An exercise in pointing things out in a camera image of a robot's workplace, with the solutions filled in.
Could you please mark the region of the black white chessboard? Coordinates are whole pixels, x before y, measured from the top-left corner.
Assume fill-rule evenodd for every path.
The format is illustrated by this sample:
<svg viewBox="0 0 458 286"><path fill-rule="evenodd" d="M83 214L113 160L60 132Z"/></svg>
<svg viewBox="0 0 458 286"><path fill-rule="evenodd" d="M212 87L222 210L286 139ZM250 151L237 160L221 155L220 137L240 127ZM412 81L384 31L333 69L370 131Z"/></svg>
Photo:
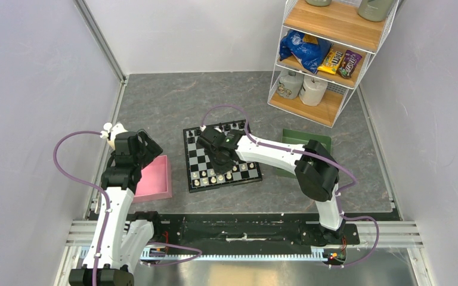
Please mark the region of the black white chessboard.
<svg viewBox="0 0 458 286"><path fill-rule="evenodd" d="M229 185L240 185L262 180L260 166L254 161L242 161L236 157L235 145L225 148L234 139L245 138L245 119L209 125L223 135L210 141L198 138L201 128L196 126L182 131L187 167L188 191L207 191Z"/></svg>

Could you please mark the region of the pink plastic tray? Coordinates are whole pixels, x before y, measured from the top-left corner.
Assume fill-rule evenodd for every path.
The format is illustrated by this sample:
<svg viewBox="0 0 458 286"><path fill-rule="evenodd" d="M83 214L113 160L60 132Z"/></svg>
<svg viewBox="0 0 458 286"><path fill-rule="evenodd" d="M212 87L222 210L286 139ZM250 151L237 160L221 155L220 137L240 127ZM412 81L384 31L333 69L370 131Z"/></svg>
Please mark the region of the pink plastic tray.
<svg viewBox="0 0 458 286"><path fill-rule="evenodd" d="M133 203L172 198L172 174L168 156L155 158L141 171L141 175Z"/></svg>

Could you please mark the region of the green plastic tray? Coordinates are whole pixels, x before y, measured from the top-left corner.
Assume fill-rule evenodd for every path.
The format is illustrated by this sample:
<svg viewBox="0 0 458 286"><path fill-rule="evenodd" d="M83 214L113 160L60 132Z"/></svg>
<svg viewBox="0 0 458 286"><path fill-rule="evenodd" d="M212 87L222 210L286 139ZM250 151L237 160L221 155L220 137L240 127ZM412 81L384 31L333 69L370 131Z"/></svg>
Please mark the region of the green plastic tray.
<svg viewBox="0 0 458 286"><path fill-rule="evenodd" d="M291 129L283 129L280 142L285 144L301 144L305 145L309 140L315 140L329 152L332 152L332 139L329 136L319 135L315 133L302 132Z"/></svg>

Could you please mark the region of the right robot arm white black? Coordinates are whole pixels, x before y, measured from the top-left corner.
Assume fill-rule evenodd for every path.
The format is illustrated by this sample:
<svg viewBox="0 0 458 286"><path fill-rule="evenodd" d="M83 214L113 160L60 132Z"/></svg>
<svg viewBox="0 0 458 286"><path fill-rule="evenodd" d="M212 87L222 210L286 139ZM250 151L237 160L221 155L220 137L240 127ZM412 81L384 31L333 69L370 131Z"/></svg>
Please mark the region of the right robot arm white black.
<svg viewBox="0 0 458 286"><path fill-rule="evenodd" d="M342 167L320 142L285 144L243 130L224 132L201 126L196 144L204 149L217 175L231 171L238 161L267 164L293 174L302 193L315 202L321 238L334 244L344 237L346 219L336 199Z"/></svg>

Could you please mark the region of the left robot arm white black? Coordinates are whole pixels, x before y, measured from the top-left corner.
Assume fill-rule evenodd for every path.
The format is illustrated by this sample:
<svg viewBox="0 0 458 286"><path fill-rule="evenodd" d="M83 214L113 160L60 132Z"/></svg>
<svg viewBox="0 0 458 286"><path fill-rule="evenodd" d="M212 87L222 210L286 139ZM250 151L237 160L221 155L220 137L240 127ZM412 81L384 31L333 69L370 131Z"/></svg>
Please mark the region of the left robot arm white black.
<svg viewBox="0 0 458 286"><path fill-rule="evenodd" d="M157 212L138 212L128 220L141 171L163 150L143 129L111 132L113 152L101 175L101 203L94 237L70 285L134 285L134 270L147 243L162 239Z"/></svg>

